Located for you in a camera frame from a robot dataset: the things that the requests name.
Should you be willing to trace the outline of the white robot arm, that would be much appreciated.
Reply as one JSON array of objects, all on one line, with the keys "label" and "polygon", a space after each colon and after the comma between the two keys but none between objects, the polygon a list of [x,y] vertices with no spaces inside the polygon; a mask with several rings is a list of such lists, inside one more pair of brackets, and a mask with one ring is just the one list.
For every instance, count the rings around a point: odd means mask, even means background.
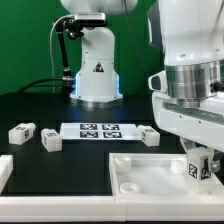
[{"label": "white robot arm", "polygon": [[[82,36],[82,67],[71,97],[108,104],[120,97],[114,35],[106,17],[138,0],[60,0],[65,28]],[[224,0],[156,0],[147,12],[149,44],[164,70],[148,79],[157,126],[181,137],[191,172],[217,172],[224,154]]]}]

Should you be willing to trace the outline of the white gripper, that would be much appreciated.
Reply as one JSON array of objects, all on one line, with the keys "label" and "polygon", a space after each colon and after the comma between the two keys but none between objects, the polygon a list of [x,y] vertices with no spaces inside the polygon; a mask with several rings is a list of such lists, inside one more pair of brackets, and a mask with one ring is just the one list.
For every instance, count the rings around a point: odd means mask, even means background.
[{"label": "white gripper", "polygon": [[152,107],[157,126],[180,136],[185,153],[195,149],[196,143],[211,147],[209,170],[218,172],[221,152],[224,152],[224,92],[203,99],[199,108],[183,108],[177,104],[176,98],[167,94],[165,71],[151,76],[148,85],[153,90]]}]

